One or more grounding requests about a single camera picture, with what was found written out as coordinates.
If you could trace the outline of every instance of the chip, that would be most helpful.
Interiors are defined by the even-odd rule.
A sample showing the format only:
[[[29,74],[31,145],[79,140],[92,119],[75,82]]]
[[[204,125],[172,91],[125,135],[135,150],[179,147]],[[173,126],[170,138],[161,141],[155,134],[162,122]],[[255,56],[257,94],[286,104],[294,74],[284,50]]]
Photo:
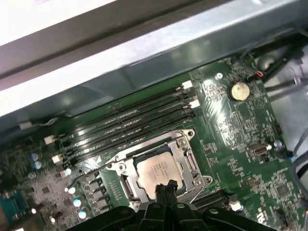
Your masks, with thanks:
[[[95,180],[98,175],[99,175],[99,173],[95,173],[93,175],[90,175],[90,176],[86,177],[86,181],[91,182],[91,181]]]
[[[104,194],[103,194],[103,192],[101,190],[96,191],[96,192],[93,193],[94,199],[99,199],[99,198],[101,198],[103,196],[104,196]]]
[[[91,184],[89,184],[89,187],[92,191],[96,190],[100,187],[100,183],[98,181],[92,182]]]
[[[178,188],[183,187],[182,177],[170,152],[150,157],[137,164],[138,183],[144,188],[150,199],[155,199],[155,187],[158,184],[167,185],[169,180],[175,180]]]
[[[279,196],[283,196],[289,193],[289,189],[286,184],[276,187],[276,191]]]
[[[110,208],[106,207],[106,208],[102,208],[101,209],[101,213],[105,213],[108,212],[110,210]]]
[[[42,188],[42,192],[44,194],[48,194],[50,191],[49,191],[49,188],[48,187],[45,187],[45,188]]]
[[[106,199],[101,199],[96,204],[98,208],[103,208],[108,205],[108,202],[106,201]]]

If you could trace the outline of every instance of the motherboard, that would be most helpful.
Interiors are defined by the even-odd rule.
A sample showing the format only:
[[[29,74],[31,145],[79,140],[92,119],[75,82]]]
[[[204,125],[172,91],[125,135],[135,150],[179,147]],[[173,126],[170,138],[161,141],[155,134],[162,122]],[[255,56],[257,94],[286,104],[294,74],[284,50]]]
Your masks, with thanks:
[[[137,211],[169,180],[200,212],[303,230],[282,131],[250,75],[228,57],[4,145],[0,230],[64,231],[119,205]]]

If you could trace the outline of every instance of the orange wire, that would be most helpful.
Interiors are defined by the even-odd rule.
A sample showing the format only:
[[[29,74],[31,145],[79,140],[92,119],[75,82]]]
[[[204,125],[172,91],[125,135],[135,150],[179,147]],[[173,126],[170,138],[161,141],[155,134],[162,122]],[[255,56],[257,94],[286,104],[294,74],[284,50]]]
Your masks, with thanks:
[[[263,74],[262,72],[260,72],[260,71],[256,71],[256,74],[257,74],[260,78],[262,78],[262,77],[264,76],[264,74]]]

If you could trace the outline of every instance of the capacitor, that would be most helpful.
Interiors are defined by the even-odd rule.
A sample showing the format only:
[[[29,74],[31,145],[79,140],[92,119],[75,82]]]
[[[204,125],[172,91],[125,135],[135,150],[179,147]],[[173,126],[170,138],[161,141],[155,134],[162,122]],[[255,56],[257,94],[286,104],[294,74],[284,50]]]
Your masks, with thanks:
[[[277,148],[277,149],[281,149],[282,148],[282,142],[280,140],[275,140],[274,147]]]
[[[79,212],[78,212],[78,217],[80,219],[85,219],[88,216],[89,209],[87,207],[83,207]]]
[[[79,195],[73,200],[73,205],[75,207],[80,207],[84,201],[85,201],[85,197],[83,195]]]
[[[50,216],[49,219],[50,219],[50,221],[51,221],[52,224],[55,224],[55,223],[56,223],[56,219],[53,218],[52,216]]]
[[[250,95],[250,88],[244,82],[235,82],[228,89],[228,96],[234,101],[244,101]]]
[[[33,167],[34,167],[34,169],[39,170],[39,169],[42,168],[42,165],[43,165],[42,162],[36,161],[36,162],[34,162]]]
[[[81,200],[80,200],[79,198],[75,198],[75,199],[73,200],[73,205],[74,205],[75,207],[80,207],[81,204],[82,204],[82,202],[81,202]]]
[[[67,169],[65,170],[65,174],[66,174],[67,176],[71,175],[71,174],[72,174],[72,170],[71,170],[70,168],[67,168]]]
[[[69,194],[74,194],[75,192],[76,192],[76,187],[75,186],[72,186],[71,188],[66,188],[67,189],[67,192],[69,193]]]
[[[37,175],[35,174],[35,172],[30,172],[30,173],[28,174],[29,180],[35,179],[36,176],[37,176]]]
[[[36,162],[36,161],[39,159],[39,156],[38,156],[37,153],[32,153],[31,156],[30,156],[30,158],[31,158],[34,162]]]

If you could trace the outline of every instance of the pcie slot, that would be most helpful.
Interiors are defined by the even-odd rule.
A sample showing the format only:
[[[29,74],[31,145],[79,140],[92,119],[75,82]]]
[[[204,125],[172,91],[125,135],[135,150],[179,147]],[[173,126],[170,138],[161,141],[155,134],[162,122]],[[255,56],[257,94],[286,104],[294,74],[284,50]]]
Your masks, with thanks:
[[[128,129],[136,128],[142,124],[153,122],[161,117],[161,115],[167,115],[175,111],[182,109],[184,102],[175,102],[172,105],[165,105],[164,107],[154,108],[148,113],[141,115],[139,117],[134,117],[133,119],[127,120],[125,123],[115,123],[113,127],[108,126],[106,129],[102,130],[100,133],[91,136],[88,139],[82,139],[78,142],[72,144],[70,149],[73,151],[82,150],[88,148],[89,145],[98,144],[112,136],[121,134]]]
[[[166,102],[167,98],[170,98],[170,97],[172,99],[177,99],[177,100],[180,99],[180,98],[189,98],[189,95],[187,95],[187,93],[189,93],[189,91],[190,91],[190,89],[187,89],[187,90],[180,89],[179,91],[176,91],[175,89],[168,90],[166,92],[160,93],[160,94],[155,95],[155,96],[148,98],[146,100],[138,102],[134,105],[119,109],[116,112],[117,113],[116,117],[123,119],[126,116],[134,115],[136,113],[139,113],[139,110],[142,110],[143,107],[151,107],[152,104],[158,103],[158,102],[161,102],[161,101]],[[103,116],[102,118],[91,121],[91,122],[86,123],[82,126],[79,126],[76,129],[74,129],[73,131],[67,133],[64,140],[75,138],[75,137],[80,137],[80,135],[79,135],[80,133],[85,134],[85,133],[92,131],[93,129],[104,126],[104,125],[106,125],[106,122],[108,123],[108,121],[110,119],[114,119],[114,118],[115,118],[115,113],[112,112],[112,113],[110,113],[106,116]]]
[[[181,114],[180,116],[177,116],[177,117],[174,117],[174,118],[171,118],[171,119],[166,119],[166,121],[164,121],[160,124],[156,124],[155,126],[148,126],[146,129],[137,132],[136,134],[128,137],[125,140],[118,140],[115,143],[112,143],[112,144],[105,146],[103,148],[94,150],[91,153],[88,153],[86,155],[82,155],[82,156],[72,158],[72,159],[68,160],[67,163],[70,163],[71,165],[75,165],[77,163],[80,163],[82,161],[85,161],[89,158],[92,158],[92,157],[95,157],[95,156],[98,156],[98,155],[109,154],[110,152],[123,150],[125,148],[130,147],[131,145],[135,145],[135,144],[137,144],[141,141],[144,141],[145,139],[147,139],[146,135],[151,133],[151,132],[154,132],[154,131],[157,131],[157,130],[160,130],[160,129],[163,129],[163,128],[170,128],[171,126],[182,123],[183,121],[191,119],[194,116],[195,116],[194,112],[190,111],[188,113]]]
[[[223,189],[193,201],[198,211],[203,212],[210,207],[228,207],[229,195]]]

